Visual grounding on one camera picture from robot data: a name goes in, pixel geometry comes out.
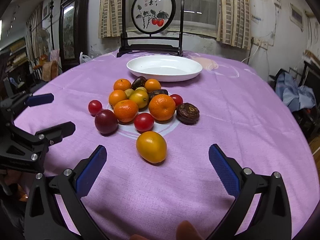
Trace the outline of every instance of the plastic bag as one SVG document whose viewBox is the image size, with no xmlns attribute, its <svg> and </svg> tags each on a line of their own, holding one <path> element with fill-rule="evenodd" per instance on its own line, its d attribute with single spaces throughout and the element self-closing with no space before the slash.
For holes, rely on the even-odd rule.
<svg viewBox="0 0 320 240">
<path fill-rule="evenodd" d="M 83 52 L 80 53 L 80 64 L 85 63 L 85 62 L 89 62 L 92 59 L 93 59 L 93 57 L 83 55 Z"/>
</svg>

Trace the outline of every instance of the clothing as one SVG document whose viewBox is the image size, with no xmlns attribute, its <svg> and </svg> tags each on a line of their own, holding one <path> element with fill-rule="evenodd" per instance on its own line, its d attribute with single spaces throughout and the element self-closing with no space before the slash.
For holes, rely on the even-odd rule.
<svg viewBox="0 0 320 240">
<path fill-rule="evenodd" d="M 316 97 L 312 88 L 298 87 L 293 77 L 287 72 L 282 72 L 279 75 L 276 83 L 276 94 L 291 112 L 303 108 L 311 109 L 316 105 Z"/>
</svg>

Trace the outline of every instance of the curtain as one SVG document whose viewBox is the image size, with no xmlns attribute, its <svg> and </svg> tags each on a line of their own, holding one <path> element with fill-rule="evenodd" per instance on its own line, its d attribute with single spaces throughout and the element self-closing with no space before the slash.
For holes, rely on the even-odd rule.
<svg viewBox="0 0 320 240">
<path fill-rule="evenodd" d="M 27 45 L 27 54 L 30 61 L 38 58 L 42 55 L 42 49 L 39 47 L 38 42 L 36 41 L 36 33 L 42 29 L 42 6 L 41 2 L 37 8 L 33 11 L 28 21 L 27 25 L 27 36 L 26 36 L 26 45 Z"/>
<path fill-rule="evenodd" d="M 233 47 L 250 49 L 249 0 L 219 0 L 217 41 Z"/>
<path fill-rule="evenodd" d="M 117 37 L 122 32 L 122 0 L 100 0 L 99 38 Z"/>
</svg>

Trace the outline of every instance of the round table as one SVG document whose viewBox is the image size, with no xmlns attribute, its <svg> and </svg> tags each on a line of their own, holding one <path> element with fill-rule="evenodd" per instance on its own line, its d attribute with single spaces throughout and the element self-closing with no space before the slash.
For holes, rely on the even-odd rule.
<svg viewBox="0 0 320 240">
<path fill-rule="evenodd" d="M 292 215 L 292 236 L 302 228 L 319 201 L 319 179 L 315 163 L 298 124 L 273 90 L 248 65 L 216 56 L 184 52 L 196 60 L 202 72 L 184 82 L 162 83 L 184 102 L 198 107 L 200 120 L 184 125 L 175 120 L 162 134 L 168 155 L 160 166 L 143 161 L 135 147 L 138 133 L 118 131 L 102 136 L 88 112 L 97 99 L 108 107 L 108 95 L 119 78 L 135 77 L 126 63 L 147 53 L 116 51 L 70 69 L 36 94 L 53 93 L 48 105 L 26 109 L 15 124 L 34 134 L 59 123 L 72 121 L 75 133 L 50 147 L 44 162 L 45 175 L 74 168 L 98 145 L 106 147 L 107 162 L 87 197 L 87 210 L 111 239 L 140 234 L 150 239 L 175 239 L 177 225 L 189 220 L 207 237 L 230 208 L 229 196 L 210 164 L 208 150 L 217 143 L 223 152 L 250 167 L 256 174 L 282 174 Z M 34 174 L 23 178 L 30 187 Z M 239 230 L 249 225 L 259 196 Z M 69 228 L 76 231 L 63 205 Z"/>
</svg>

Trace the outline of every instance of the person's finger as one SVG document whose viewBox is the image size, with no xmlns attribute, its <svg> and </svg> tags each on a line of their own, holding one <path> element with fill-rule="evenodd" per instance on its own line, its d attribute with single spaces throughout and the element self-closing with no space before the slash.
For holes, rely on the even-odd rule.
<svg viewBox="0 0 320 240">
<path fill-rule="evenodd" d="M 195 227 L 189 221 L 182 221 L 177 228 L 177 240 L 203 240 Z"/>
<path fill-rule="evenodd" d="M 132 236 L 130 236 L 129 240 L 148 240 L 148 239 L 144 238 L 143 236 L 132 235 Z"/>
<path fill-rule="evenodd" d="M 4 182 L 9 186 L 17 183 L 22 175 L 21 171 L 7 170 L 7 175 L 4 177 Z"/>
</svg>

